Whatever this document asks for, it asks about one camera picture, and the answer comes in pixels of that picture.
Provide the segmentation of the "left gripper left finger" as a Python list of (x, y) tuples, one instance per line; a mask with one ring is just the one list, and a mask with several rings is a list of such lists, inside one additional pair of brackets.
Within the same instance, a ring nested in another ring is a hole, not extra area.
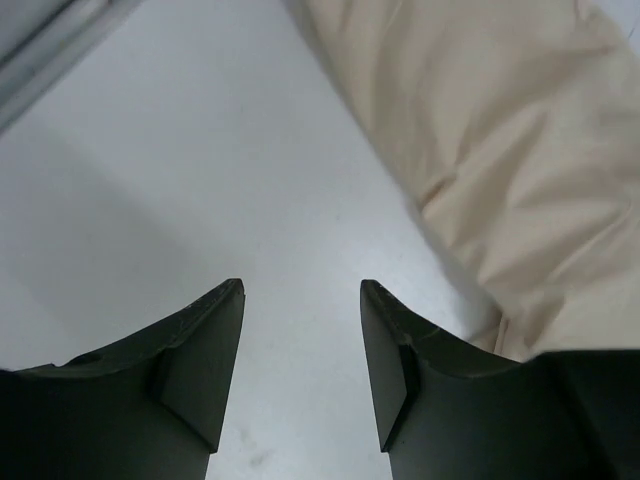
[(202, 479), (219, 448), (245, 291), (229, 279), (68, 363), (1, 374), (5, 479)]

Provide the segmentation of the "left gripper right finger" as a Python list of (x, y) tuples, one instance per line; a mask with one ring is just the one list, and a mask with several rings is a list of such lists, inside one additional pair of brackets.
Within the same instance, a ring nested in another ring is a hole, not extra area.
[(547, 352), (515, 362), (360, 287), (381, 450), (396, 479), (635, 479), (639, 354)]

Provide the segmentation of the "beige trousers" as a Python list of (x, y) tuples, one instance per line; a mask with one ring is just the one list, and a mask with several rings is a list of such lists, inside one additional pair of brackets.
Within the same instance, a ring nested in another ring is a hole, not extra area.
[(589, 1), (293, 1), (513, 360), (639, 344), (639, 60)]

